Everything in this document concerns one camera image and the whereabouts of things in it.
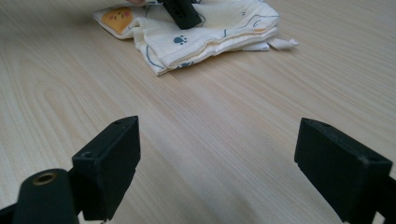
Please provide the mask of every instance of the black object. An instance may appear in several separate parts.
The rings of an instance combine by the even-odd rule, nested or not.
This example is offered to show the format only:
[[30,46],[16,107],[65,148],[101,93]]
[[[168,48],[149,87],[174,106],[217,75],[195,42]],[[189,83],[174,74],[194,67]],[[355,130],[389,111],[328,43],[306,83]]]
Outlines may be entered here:
[[329,124],[302,119],[294,160],[342,221],[396,223],[392,162]]
[[113,218],[140,161],[138,117],[107,126],[73,156],[74,167],[46,170],[21,184],[17,203],[0,211],[0,223],[78,223]]
[[195,0],[159,0],[180,29],[190,29],[201,23],[201,18],[192,4]]

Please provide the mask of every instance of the folded white towel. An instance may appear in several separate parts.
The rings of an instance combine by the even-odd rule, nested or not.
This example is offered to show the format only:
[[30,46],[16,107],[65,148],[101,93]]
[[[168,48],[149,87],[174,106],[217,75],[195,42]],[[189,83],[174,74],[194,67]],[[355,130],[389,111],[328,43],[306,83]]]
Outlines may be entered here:
[[[201,1],[194,8],[203,22],[189,30],[180,30],[162,6],[122,5],[93,16],[115,37],[134,38],[157,76],[224,51],[268,50],[266,43],[278,32],[279,14],[260,0]],[[110,18],[117,14],[122,15],[118,21],[126,18],[128,24],[115,26]]]

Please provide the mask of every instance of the wooden table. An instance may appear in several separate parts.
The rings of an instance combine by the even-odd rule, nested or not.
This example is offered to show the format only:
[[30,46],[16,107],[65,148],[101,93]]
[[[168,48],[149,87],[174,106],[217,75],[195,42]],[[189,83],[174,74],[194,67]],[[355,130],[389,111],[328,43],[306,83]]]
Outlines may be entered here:
[[0,207],[132,115],[142,160],[111,223],[341,223],[293,160],[302,117],[396,161],[394,0],[268,0],[297,49],[161,77],[92,19],[118,3],[0,2]]

